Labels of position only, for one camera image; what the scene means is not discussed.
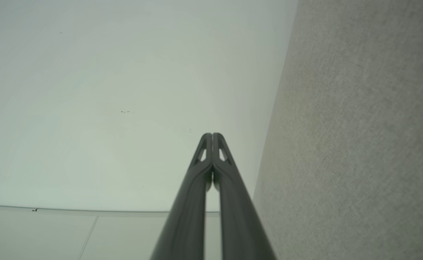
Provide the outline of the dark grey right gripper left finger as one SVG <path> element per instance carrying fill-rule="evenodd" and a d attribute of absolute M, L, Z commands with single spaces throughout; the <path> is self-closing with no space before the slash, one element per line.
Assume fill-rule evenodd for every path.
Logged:
<path fill-rule="evenodd" d="M 206 192 L 210 188 L 212 134 L 201 137 L 182 181 L 152 260 L 203 260 Z"/>

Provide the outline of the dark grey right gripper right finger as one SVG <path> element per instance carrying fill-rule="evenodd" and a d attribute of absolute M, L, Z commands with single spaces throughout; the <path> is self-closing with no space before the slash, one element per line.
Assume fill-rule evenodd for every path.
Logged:
<path fill-rule="evenodd" d="M 220 193 L 222 259 L 275 260 L 264 228 L 226 140 L 212 135 L 213 183 Z"/>

